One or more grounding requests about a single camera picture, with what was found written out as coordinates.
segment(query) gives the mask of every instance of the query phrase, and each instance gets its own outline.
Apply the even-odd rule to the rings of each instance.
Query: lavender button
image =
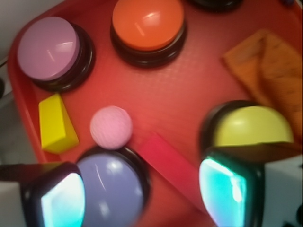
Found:
[[[78,35],[68,21],[46,17],[23,34],[18,47],[18,63],[29,77],[49,81],[71,68],[79,48]]]

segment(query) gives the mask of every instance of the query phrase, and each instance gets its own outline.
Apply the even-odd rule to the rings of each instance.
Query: red tray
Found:
[[[221,56],[261,28],[275,32],[302,52],[302,9],[297,4],[284,7],[279,0],[244,0],[235,11],[214,14],[184,0],[188,33],[180,56],[159,68],[140,69],[121,60],[111,45],[109,29],[116,2],[66,0],[28,23],[14,40],[8,61],[10,81],[39,162],[75,162],[95,146],[89,132],[92,115],[104,106],[117,105],[130,114],[134,123],[129,147],[137,150],[157,133],[198,167],[197,136],[206,113],[222,102],[250,99],[224,67]],[[16,58],[24,31],[47,16],[62,17],[81,26],[96,48],[90,77],[78,89],[62,94],[80,144],[61,155],[41,150],[38,103],[51,93],[40,90],[23,74]],[[212,224],[160,174],[150,170],[153,190],[139,226]]]

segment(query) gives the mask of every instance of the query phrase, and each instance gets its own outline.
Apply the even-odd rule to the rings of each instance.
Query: purple button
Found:
[[[29,77],[49,81],[66,73],[78,53],[79,39],[72,25],[60,17],[46,17],[23,34],[18,62]]]
[[[138,175],[143,171],[137,173],[127,158],[121,153],[117,155],[117,151],[102,151],[82,158],[77,164],[86,194],[83,225],[130,226],[140,216],[146,199],[146,185]]]

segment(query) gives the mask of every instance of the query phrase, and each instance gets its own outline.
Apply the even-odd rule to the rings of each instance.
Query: button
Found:
[[[200,132],[202,152],[211,146],[242,146],[293,140],[290,125],[282,114],[244,100],[215,107],[206,116]]]
[[[128,148],[94,147],[77,163],[84,181],[86,227],[131,226],[149,197],[145,163]]]
[[[184,10],[179,0],[120,0],[112,23],[127,46],[154,51],[177,37],[184,24]]]
[[[49,81],[66,73],[78,53],[79,39],[73,26],[62,18],[46,17],[23,34],[18,63],[29,77]]]

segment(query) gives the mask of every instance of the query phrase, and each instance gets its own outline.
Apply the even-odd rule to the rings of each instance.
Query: orange cloth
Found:
[[[260,30],[223,60],[252,97],[282,113],[302,139],[302,56],[273,33]]]

